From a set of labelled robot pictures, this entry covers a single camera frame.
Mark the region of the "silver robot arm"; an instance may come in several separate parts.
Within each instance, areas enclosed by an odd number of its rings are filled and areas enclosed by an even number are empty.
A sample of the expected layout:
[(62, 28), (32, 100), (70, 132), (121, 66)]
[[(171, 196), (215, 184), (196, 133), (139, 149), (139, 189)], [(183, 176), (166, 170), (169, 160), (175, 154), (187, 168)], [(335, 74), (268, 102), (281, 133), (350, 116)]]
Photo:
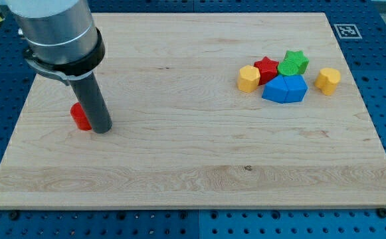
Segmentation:
[(28, 47), (23, 58), (37, 74), (63, 84), (92, 75), (104, 58), (102, 35), (87, 0), (2, 0)]

